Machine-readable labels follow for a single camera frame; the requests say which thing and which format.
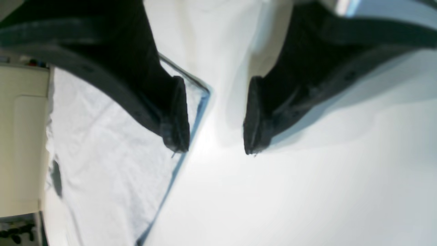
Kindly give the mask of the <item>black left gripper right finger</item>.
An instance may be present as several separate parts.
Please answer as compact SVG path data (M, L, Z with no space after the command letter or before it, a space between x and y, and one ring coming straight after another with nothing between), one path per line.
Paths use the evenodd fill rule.
M401 55L436 48L435 0L297 0L278 59L250 79L247 155Z

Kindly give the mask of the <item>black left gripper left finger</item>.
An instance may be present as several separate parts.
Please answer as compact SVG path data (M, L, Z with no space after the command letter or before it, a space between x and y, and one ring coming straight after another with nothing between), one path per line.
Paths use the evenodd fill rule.
M183 78L169 75L141 0L28 0L1 21L1 48L88 82L139 124L185 153L190 145Z

